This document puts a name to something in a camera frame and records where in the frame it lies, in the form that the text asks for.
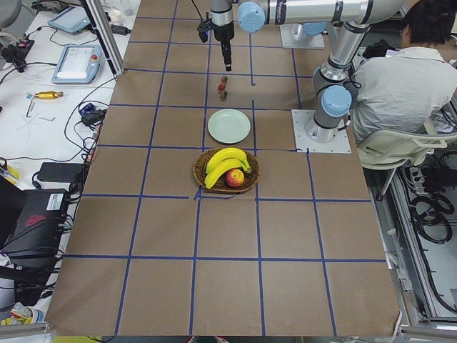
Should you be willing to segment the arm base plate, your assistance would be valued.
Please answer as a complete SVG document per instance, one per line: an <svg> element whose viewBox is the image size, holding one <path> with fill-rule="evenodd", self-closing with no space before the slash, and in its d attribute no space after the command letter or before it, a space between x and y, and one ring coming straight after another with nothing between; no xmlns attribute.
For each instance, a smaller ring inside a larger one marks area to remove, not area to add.
<svg viewBox="0 0 457 343"><path fill-rule="evenodd" d="M280 26L282 47L289 49L324 49L326 22L283 24Z"/></svg>
<svg viewBox="0 0 457 343"><path fill-rule="evenodd" d="M314 121L314 110L291 111L296 151L301 153L350 154L351 146L345 123L324 129Z"/></svg>

